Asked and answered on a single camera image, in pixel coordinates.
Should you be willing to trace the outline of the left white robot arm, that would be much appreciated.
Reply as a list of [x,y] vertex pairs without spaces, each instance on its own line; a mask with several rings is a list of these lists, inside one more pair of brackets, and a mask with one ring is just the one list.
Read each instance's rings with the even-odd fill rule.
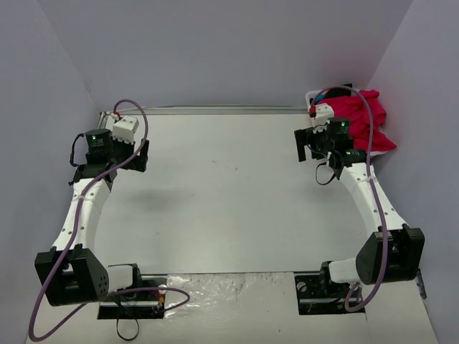
[[72,200],[63,228],[34,266],[52,306],[101,301],[109,290],[108,271],[93,253],[95,232],[117,176],[114,166],[144,172],[147,140],[136,144],[136,129],[95,129],[84,133],[86,162],[76,167]]

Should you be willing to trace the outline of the red t shirt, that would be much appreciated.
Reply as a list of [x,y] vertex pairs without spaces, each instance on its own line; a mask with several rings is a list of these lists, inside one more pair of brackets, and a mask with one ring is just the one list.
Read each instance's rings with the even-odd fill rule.
[[[397,146],[380,130],[387,118],[387,112],[378,100],[376,90],[360,90],[361,95],[368,103],[373,118],[372,153],[393,151]],[[324,98],[319,104],[331,107],[335,117],[348,118],[350,136],[354,139],[354,148],[367,150],[370,136],[370,119],[366,106],[356,95]]]

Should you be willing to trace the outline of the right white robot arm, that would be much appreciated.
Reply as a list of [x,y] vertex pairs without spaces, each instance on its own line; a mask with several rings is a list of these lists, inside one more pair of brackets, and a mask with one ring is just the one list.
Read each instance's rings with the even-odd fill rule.
[[312,158],[333,170],[351,194],[366,227],[368,239],[356,257],[326,263],[326,273],[318,278],[319,290],[334,296],[344,283],[373,285],[382,263],[386,264],[383,282],[413,280],[418,272],[425,244],[419,228],[411,227],[396,212],[385,195],[367,160],[364,149],[356,149],[350,136],[350,121],[330,118],[325,124],[294,132],[298,160]]

